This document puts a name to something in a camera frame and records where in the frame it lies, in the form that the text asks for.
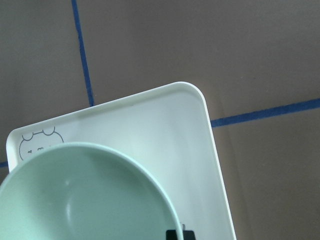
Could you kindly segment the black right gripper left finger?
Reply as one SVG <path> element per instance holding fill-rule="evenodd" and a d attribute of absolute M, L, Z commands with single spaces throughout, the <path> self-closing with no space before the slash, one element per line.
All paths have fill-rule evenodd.
<path fill-rule="evenodd" d="M 178 240 L 177 231 L 175 229 L 168 229 L 165 233 L 166 240 Z"/>

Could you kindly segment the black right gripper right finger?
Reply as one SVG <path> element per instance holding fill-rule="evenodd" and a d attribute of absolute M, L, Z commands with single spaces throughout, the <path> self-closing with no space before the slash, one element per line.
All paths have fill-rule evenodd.
<path fill-rule="evenodd" d="M 185 224 L 182 224 L 182 234 L 184 240 L 196 240 L 195 232 L 193 230 L 186 229 Z"/>

